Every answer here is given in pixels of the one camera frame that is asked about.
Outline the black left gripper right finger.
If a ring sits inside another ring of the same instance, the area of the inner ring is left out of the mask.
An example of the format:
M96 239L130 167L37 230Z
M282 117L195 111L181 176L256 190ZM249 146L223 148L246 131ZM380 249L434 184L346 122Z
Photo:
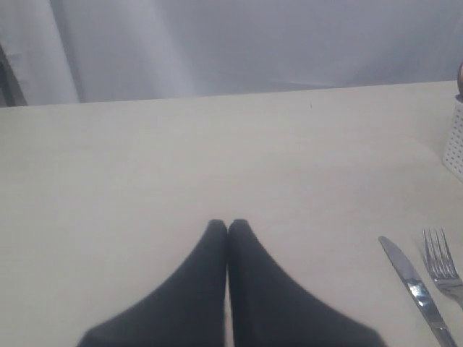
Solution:
M382 346L372 328L318 300L270 256L243 219L228 235L236 346Z

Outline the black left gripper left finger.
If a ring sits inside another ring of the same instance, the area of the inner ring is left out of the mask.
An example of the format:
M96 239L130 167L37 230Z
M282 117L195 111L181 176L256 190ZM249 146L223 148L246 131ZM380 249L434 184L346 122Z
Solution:
M80 346L224 346L227 228L210 220L201 239L156 290L91 329Z

